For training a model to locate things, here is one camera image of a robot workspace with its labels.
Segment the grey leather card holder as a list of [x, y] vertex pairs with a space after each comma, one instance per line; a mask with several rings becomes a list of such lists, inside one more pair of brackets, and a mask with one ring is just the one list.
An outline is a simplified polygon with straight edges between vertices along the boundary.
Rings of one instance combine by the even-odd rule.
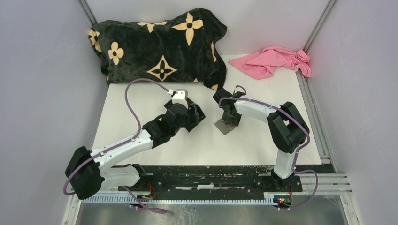
[[217, 122], [214, 123], [214, 125], [223, 135], [228, 134], [236, 127], [233, 123], [230, 123], [229, 121], [223, 119], [219, 119]]

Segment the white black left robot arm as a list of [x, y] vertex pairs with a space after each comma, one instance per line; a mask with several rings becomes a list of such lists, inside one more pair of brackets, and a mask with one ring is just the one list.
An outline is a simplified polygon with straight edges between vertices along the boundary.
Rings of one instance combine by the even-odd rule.
[[143, 190], [148, 179], [132, 165], [118, 167], [121, 161], [140, 152], [156, 148], [174, 137], [181, 128], [192, 131], [205, 115], [195, 103], [185, 107], [172, 104], [164, 114], [147, 122], [142, 128], [114, 144], [88, 150], [85, 146], [76, 149], [66, 167], [65, 187], [71, 185], [72, 195], [84, 200], [105, 188], [119, 186]]

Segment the black plastic card box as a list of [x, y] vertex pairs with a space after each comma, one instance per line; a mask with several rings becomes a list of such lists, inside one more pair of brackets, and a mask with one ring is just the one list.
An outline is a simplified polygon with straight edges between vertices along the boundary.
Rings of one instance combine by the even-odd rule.
[[187, 98], [187, 107], [168, 101], [164, 107], [167, 109], [163, 119], [174, 135], [185, 128], [191, 132], [206, 116], [202, 109], [191, 99]]

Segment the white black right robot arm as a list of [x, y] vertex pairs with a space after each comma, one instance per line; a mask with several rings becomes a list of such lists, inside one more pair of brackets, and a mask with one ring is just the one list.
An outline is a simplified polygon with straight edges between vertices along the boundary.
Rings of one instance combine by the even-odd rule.
[[309, 127], [296, 106], [292, 102], [273, 105], [250, 98], [241, 91], [230, 93], [225, 89], [218, 90], [213, 99], [223, 109], [215, 126], [224, 135], [239, 125], [243, 115], [268, 125], [278, 150], [276, 164], [271, 171], [271, 186], [276, 191], [284, 191], [293, 178], [297, 152], [310, 141]]

